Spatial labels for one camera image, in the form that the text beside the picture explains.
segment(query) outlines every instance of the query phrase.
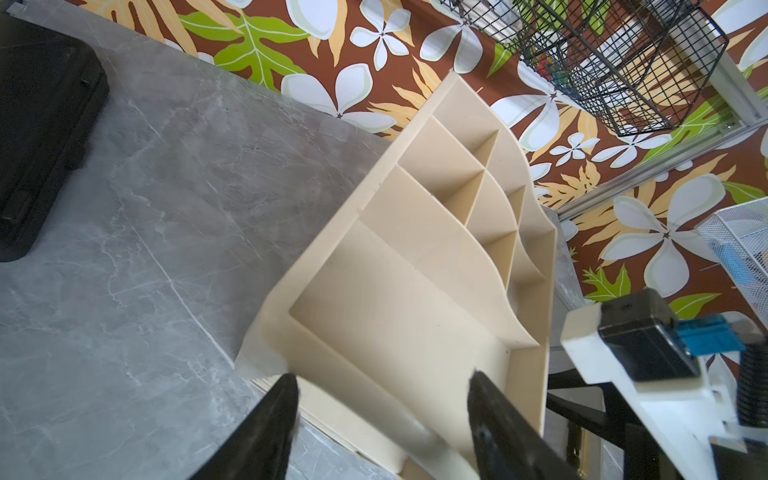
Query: white mesh basket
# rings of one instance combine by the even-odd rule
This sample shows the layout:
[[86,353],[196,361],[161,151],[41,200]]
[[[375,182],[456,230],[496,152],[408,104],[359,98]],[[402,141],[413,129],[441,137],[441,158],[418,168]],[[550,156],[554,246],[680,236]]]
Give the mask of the white mesh basket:
[[718,210],[696,230],[768,326],[768,197]]

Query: marble surface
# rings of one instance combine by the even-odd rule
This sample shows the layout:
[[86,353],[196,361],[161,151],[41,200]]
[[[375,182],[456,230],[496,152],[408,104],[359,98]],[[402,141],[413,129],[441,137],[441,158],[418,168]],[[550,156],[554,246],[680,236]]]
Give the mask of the marble surface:
[[[29,255],[0,263],[0,478],[187,478],[260,393],[264,296],[388,143],[63,0],[14,16],[111,87]],[[303,424],[289,478],[391,478]]]

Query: floral wallpaper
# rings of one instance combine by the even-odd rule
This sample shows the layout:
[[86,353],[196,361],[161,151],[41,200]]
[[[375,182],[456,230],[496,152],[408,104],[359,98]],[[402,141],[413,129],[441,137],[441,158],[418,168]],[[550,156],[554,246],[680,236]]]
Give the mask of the floral wallpaper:
[[[675,131],[616,137],[438,0],[70,1],[390,140],[455,70],[518,137],[539,200],[555,209],[733,116],[707,88]],[[768,2],[701,5],[729,36],[728,54],[748,82],[768,96]],[[654,72],[667,71],[664,62]],[[675,81],[669,75],[652,91]],[[718,208],[765,195],[767,135],[737,138],[564,222],[586,298],[649,286],[684,318],[753,316],[693,228]],[[731,357],[712,362],[736,371]]]

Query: white flower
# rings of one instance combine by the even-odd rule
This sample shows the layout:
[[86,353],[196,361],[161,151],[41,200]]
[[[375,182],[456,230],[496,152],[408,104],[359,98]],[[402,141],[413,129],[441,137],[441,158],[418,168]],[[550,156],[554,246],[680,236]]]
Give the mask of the white flower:
[[555,102],[568,104],[581,110],[574,101],[555,90],[554,86],[523,62],[518,63],[518,76],[527,86],[540,91],[541,95],[513,95],[494,102],[491,109],[507,124],[515,126],[528,114],[544,105],[544,110],[536,117],[523,135],[520,145],[527,151],[536,151],[548,144],[560,129],[560,113]]
[[482,57],[480,39],[456,12],[443,5],[439,0],[430,0],[430,3],[435,10],[458,22],[458,25],[438,28],[427,35],[419,51],[419,57],[426,61],[438,61],[448,51],[456,35],[461,32],[462,39],[458,43],[458,51],[453,59],[453,69],[460,74],[469,73],[477,66]]
[[352,111],[344,113],[354,105],[365,100],[373,88],[373,78],[367,64],[356,63],[344,68],[336,77],[337,108],[331,100],[328,91],[317,78],[307,74],[290,74],[283,77],[280,91],[291,97],[316,108],[333,117],[341,118],[356,127],[378,134],[395,124],[395,119],[389,115],[377,114],[371,111]]
[[715,175],[706,174],[686,182],[672,196],[666,226],[638,199],[616,197],[614,213],[623,225],[640,230],[652,230],[654,233],[617,235],[605,247],[601,258],[610,261],[621,260],[643,253],[661,243],[661,248],[645,267],[645,284],[658,290],[661,296],[674,295],[688,283],[690,278],[688,265],[683,255],[675,248],[675,243],[699,257],[717,262],[717,257],[697,231],[680,232],[677,229],[688,220],[715,207],[723,197],[725,197],[725,188]]
[[[691,168],[693,165],[694,165],[694,161],[692,161],[692,160],[686,160],[686,161],[684,161],[682,164],[680,164],[680,165],[677,165],[677,166],[676,166],[674,169],[675,169],[675,170],[677,170],[677,171],[679,171],[679,172],[682,172],[682,171],[686,171],[686,170],[688,170],[688,169],[689,169],[689,168]],[[667,170],[667,171],[665,171],[665,172],[664,172],[664,173],[662,173],[662,174],[658,174],[658,175],[657,175],[657,176],[654,178],[654,180],[655,180],[656,182],[663,182],[663,181],[665,181],[665,180],[666,180],[667,178],[669,178],[669,177],[670,177],[670,171],[669,171],[669,170]]]
[[[635,127],[627,127],[630,131],[637,132]],[[672,135],[662,134],[653,138],[648,138],[652,134],[630,134],[625,137],[617,137],[623,141],[626,145],[619,145],[618,147],[610,147],[605,150],[601,150],[592,157],[593,162],[604,162],[607,159],[613,157],[615,154],[621,152],[621,155],[611,163],[611,168],[621,168],[624,165],[630,163],[637,158],[637,149],[650,150],[651,148],[660,147],[672,140]]]
[[[163,40],[165,40],[165,44],[168,45],[169,47],[176,48],[178,51],[184,51],[184,49],[181,47],[181,45],[179,45],[175,41],[168,40],[167,38],[163,38]],[[204,61],[206,63],[210,63],[211,65],[214,65],[214,57],[212,55],[208,54],[208,53],[199,51],[197,53],[197,57],[200,60],[202,60],[202,61]]]
[[381,0],[362,0],[360,4],[362,16],[366,18],[376,31],[370,31],[367,28],[355,27],[349,36],[349,41],[358,47],[367,47],[377,39],[376,51],[373,52],[373,66],[376,71],[381,70],[386,65],[387,48],[393,55],[403,56],[408,54],[408,47],[392,35],[387,35],[393,31],[405,30],[411,21],[411,12],[403,8],[398,8],[389,16],[389,21],[384,23],[384,7]]
[[[251,0],[234,1],[233,5],[240,8],[251,3]],[[320,40],[331,38],[339,14],[338,0],[286,0],[286,6],[295,26]]]
[[[536,181],[549,173],[550,169],[552,169],[552,164],[536,164],[531,165],[529,168],[531,169],[531,177],[533,177],[533,181]],[[536,197],[540,197],[541,195],[549,195],[549,190],[543,187],[534,187],[533,193]]]
[[570,148],[558,145],[557,147],[550,150],[549,153],[552,155],[565,154],[560,157],[560,160],[558,160],[556,164],[554,164],[556,167],[560,167],[562,164],[569,161],[571,156],[573,156],[573,158],[576,160],[584,160],[587,156],[583,151],[581,151],[581,149],[594,147],[598,141],[600,141],[599,138],[590,138],[589,140],[584,141],[584,134],[581,132],[576,132],[575,134],[572,134],[568,137],[568,143],[571,144]]
[[[728,35],[766,14],[768,14],[768,2],[765,0],[728,0],[717,9],[717,12],[712,15],[712,19]],[[742,53],[739,70],[747,70],[767,55],[768,28],[765,28]]]
[[563,229],[563,235],[565,235],[565,241],[568,242],[571,238],[576,237],[578,233],[578,225],[573,220],[563,220],[560,222],[560,228]]

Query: wire mesh basket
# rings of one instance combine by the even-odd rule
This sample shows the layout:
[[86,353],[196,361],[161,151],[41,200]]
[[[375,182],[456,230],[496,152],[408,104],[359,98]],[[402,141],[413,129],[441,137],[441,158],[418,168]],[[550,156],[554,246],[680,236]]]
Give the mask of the wire mesh basket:
[[718,210],[696,230],[768,326],[768,197]]
[[728,45],[698,1],[439,1],[619,136],[682,124]]

